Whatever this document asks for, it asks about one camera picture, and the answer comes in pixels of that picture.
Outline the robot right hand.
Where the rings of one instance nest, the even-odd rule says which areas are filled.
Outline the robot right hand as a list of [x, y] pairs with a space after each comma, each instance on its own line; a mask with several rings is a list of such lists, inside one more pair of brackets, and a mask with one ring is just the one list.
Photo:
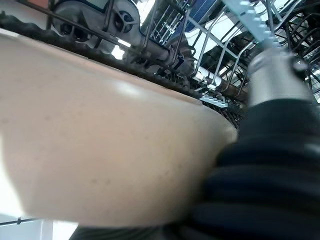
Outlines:
[[203, 198], [181, 221], [158, 227], [79, 226], [73, 240], [317, 240], [320, 109], [305, 65], [268, 48], [248, 67], [249, 107], [235, 143], [217, 157]]

